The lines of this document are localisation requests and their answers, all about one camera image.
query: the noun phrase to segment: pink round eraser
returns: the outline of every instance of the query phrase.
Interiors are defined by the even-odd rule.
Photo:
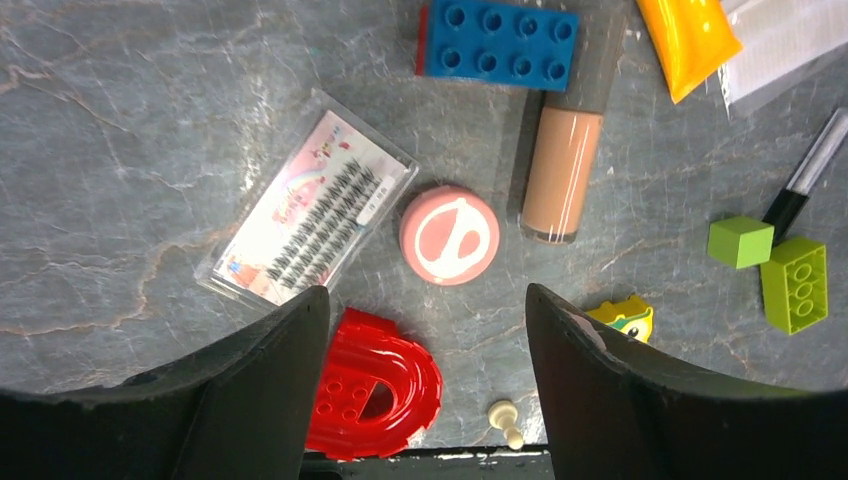
[[[501,232],[495,212],[459,187],[437,187],[412,201],[400,223],[400,248],[421,278],[459,285],[492,263]]]

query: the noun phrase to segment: yellow plastic packet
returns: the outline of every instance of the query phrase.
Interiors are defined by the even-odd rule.
[[[719,0],[636,0],[678,103],[742,50]]]

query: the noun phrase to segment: table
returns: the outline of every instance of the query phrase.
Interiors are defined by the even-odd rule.
[[[539,94],[414,77],[420,6],[0,3],[0,384],[115,385],[257,319],[197,286],[193,270],[284,153],[276,146],[313,86],[421,163],[416,191],[466,186],[501,221],[490,270],[439,288],[400,255],[401,205],[336,292],[399,322],[442,370],[441,415],[412,446],[503,444],[485,418],[501,398],[518,404],[528,442],[545,441],[523,323],[529,282],[587,309],[636,292],[656,308],[651,343],[707,368],[816,390],[848,383],[848,153],[792,232],[830,247],[829,319],[787,337],[763,317],[757,270],[705,254],[711,221],[764,213],[848,100],[848,63],[729,123],[715,78],[671,104],[634,15],[582,230],[551,247],[516,225]]]

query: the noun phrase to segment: eyeliner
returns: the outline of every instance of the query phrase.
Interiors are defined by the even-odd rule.
[[[824,126],[807,156],[795,169],[789,182],[780,191],[766,212],[763,221],[774,225],[774,244],[777,245],[786,236],[786,232],[801,209],[810,199],[810,193],[816,182],[830,164],[848,135],[848,108],[836,109]]]

